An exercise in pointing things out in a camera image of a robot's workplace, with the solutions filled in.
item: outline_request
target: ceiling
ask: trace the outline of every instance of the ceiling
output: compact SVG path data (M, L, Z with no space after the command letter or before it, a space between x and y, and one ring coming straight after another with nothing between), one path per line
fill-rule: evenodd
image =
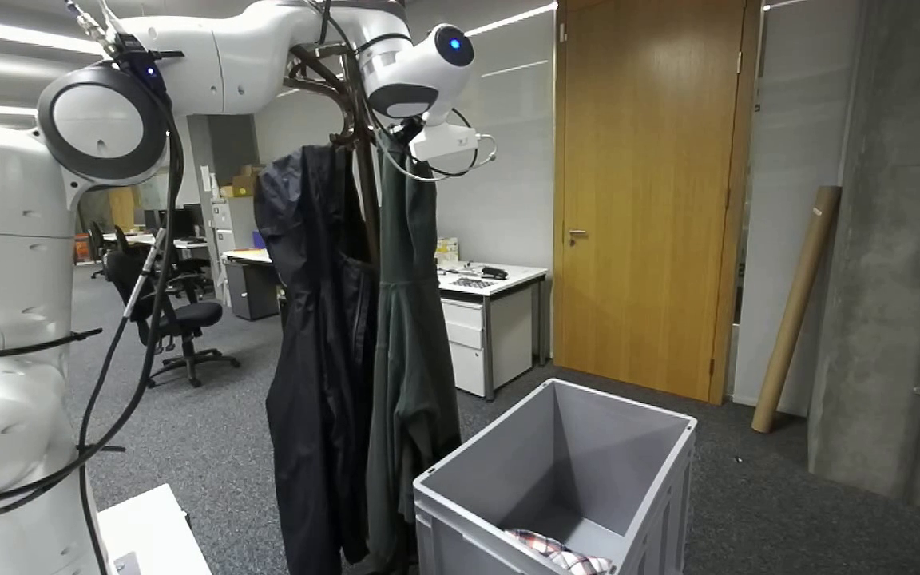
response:
M233 15L248 0L112 0L110 8L117 15ZM434 22L455 22L463 29L504 19L511 13L523 13L542 8L550 0L408 0L406 15L414 34L425 34ZM25 25L57 34L81 38L74 15L65 0L0 0L0 22ZM0 41L0 105L25 105L38 103L38 94L60 75L76 71L97 61L94 56L74 50L48 50L29 44ZM33 120L5 120L0 124L33 124Z

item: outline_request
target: gray plastic box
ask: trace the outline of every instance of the gray plastic box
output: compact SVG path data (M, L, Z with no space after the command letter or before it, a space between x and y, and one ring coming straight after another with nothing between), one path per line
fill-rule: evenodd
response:
M559 571L523 527L620 575L683 571L698 420L545 379L414 481L423 575Z

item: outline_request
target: floor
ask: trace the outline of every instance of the floor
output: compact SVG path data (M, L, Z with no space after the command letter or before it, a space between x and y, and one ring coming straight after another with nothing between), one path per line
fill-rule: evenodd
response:
M76 420L122 303L105 281L81 268L74 309L74 329L105 329L100 339L74 346L69 354L69 415ZM105 453L94 463L100 504L171 484L191 515L197 542L218 575L289 571L263 411L277 339L274 319L242 324L226 317L210 329L206 346L235 354L242 368L218 366L206 371L200 390L178 379L149 390L143 409L117 436L124 453ZM103 394L103 423L124 406L139 362L139 339L129 336ZM686 571L920 575L920 512L809 476L801 423L785 423L777 436L758 438L748 433L752 409L741 406L711 409L536 368L504 386L495 404L459 395L463 436L497 420L545 376L569 376L700 420Z

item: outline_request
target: dark jacket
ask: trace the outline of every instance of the dark jacket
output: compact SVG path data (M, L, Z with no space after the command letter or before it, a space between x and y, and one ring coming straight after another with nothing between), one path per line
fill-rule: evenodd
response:
M257 220L289 294L266 401L294 575L364 556L375 272L349 150L305 147L263 173Z
M406 138L395 138L395 163L406 163L402 150ZM414 538L413 481L459 445L459 420L434 272L434 187L383 163L380 191L369 533L377 567L402 571Z

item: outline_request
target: wooden stick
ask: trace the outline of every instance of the wooden stick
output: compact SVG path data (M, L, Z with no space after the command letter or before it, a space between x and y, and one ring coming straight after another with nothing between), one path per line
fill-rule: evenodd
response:
M792 287L788 287L788 297L785 297L785 314L783 314L783 324L781 324L777 350L774 350L774 358L771 358L771 368L767 368L767 379L759 386L759 395L758 395L758 406L754 406L754 420L752 420L752 427L759 433L759 436L767 436L774 427L774 420L777 420L777 409L781 409L781 395L783 395L783 386L785 386L785 371L788 371L788 362L792 362L792 350L795 350L800 331L801 331L804 306L809 306L809 297L812 297L812 284L816 284L816 275L818 275L822 253L823 253L828 238L832 238L835 220L837 220L837 207L840 207L840 188L837 187L818 188L818 197L816 197L816 207L812 207L812 220L809 220L809 232L804 232L804 248L801 248L801 260L800 260L800 268L792 275Z

